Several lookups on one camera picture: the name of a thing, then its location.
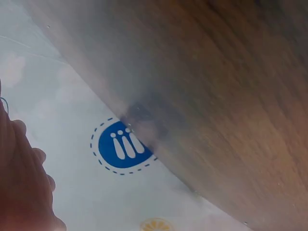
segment blue circular logo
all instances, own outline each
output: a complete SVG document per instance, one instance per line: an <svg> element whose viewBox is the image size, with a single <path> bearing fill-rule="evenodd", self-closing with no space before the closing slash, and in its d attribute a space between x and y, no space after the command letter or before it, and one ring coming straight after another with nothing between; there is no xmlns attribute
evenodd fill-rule
<svg viewBox="0 0 308 231"><path fill-rule="evenodd" d="M95 128L90 148L102 166L120 175L141 171L157 160L131 129L116 118Z"/></svg>
<svg viewBox="0 0 308 231"><path fill-rule="evenodd" d="M108 164L118 168L135 166L152 155L121 121L109 126L101 134L98 149Z"/></svg>

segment wooden board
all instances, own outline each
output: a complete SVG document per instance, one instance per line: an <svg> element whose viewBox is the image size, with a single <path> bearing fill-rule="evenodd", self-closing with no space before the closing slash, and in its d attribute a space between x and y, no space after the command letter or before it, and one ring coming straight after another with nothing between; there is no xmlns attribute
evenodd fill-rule
<svg viewBox="0 0 308 231"><path fill-rule="evenodd" d="M190 187L255 231L308 229L308 2L25 3Z"/></svg>

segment hand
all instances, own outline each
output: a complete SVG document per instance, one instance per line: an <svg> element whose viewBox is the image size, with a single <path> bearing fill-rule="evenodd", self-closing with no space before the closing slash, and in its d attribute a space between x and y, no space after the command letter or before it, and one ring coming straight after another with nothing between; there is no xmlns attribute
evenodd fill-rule
<svg viewBox="0 0 308 231"><path fill-rule="evenodd" d="M25 124L10 121L0 103L0 230L66 230L52 211L55 183L44 171L45 159L30 146Z"/></svg>

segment blue circle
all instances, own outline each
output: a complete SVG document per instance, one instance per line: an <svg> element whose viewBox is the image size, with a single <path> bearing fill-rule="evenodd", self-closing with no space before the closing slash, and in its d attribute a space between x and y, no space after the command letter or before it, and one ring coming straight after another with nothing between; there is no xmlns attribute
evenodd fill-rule
<svg viewBox="0 0 308 231"><path fill-rule="evenodd" d="M144 152L142 154L139 154L136 152L136 149L134 147L134 145L132 144L129 135L127 132L124 132L123 135L118 135L118 131L125 131L126 126L121 122L118 121L114 124L112 124L111 126L109 126L108 128L106 128L100 138L99 138L99 142L98 142L98 149L100 151L100 154L102 156L102 158L111 166L113 167L117 167L117 168L128 168L128 167L133 167L136 166L144 161L146 161L147 159L149 159L152 156L152 152L142 144L142 146L144 147ZM112 138L110 136L111 133L115 133L116 137L115 139L117 139L122 147L122 150L124 151L125 154L125 159L120 159L117 154L116 154L116 149L115 149L115 145L114 145L114 138ZM125 136L127 138L127 140L129 141L130 145L132 146L133 150L135 151L135 158L130 158L127 155L127 152L125 150L124 144L122 142L121 137Z"/></svg>

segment yellow sun graphic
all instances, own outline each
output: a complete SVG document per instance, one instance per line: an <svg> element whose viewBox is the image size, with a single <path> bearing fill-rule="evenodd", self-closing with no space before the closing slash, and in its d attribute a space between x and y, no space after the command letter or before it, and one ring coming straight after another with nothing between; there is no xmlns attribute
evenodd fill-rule
<svg viewBox="0 0 308 231"><path fill-rule="evenodd" d="M140 225L140 231L174 231L170 222L161 218L147 219Z"/></svg>

